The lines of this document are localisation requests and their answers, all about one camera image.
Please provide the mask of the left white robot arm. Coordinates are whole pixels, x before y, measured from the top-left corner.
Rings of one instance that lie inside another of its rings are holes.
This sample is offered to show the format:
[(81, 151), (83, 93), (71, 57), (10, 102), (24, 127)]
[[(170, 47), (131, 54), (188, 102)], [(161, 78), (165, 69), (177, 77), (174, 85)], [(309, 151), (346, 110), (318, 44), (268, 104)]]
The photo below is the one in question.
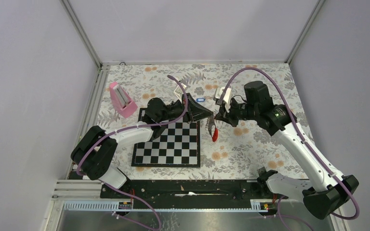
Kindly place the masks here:
[(178, 120), (197, 122), (213, 116), (213, 111), (200, 105), (189, 93), (181, 99), (166, 104), (160, 98), (152, 98), (144, 109), (145, 114), (136, 125), (120, 128), (111, 133), (99, 126), (91, 127), (71, 154), (77, 164), (76, 173), (112, 186), (112, 192), (119, 198), (130, 193), (127, 177), (111, 166), (118, 148), (125, 148), (158, 138), (168, 125)]

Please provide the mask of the keyring with red fob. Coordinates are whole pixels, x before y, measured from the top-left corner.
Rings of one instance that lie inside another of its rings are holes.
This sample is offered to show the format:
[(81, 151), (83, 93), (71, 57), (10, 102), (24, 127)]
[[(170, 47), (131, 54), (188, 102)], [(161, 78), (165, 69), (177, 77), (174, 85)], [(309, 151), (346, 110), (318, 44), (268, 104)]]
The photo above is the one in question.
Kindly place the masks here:
[(207, 126), (208, 126), (208, 133), (211, 136), (212, 141), (216, 142), (218, 140), (219, 131), (218, 131), (218, 128), (216, 127), (215, 119), (213, 115), (208, 118)]

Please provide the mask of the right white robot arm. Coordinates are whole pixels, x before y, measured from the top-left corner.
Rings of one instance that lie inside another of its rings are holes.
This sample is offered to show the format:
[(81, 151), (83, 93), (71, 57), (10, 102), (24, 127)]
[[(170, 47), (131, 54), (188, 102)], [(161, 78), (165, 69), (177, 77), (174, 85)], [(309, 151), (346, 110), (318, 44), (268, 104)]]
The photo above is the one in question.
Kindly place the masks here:
[(292, 112), (283, 104), (274, 104), (266, 84), (253, 81), (244, 85), (246, 99), (238, 103), (230, 88), (215, 92), (220, 106), (216, 120), (236, 127), (239, 121), (254, 120), (282, 144), (308, 176), (308, 181), (284, 176), (275, 170), (261, 173), (257, 192), (263, 198), (273, 194), (302, 202), (316, 218), (324, 219), (344, 205), (359, 186), (353, 175), (344, 175), (331, 164), (308, 139)]

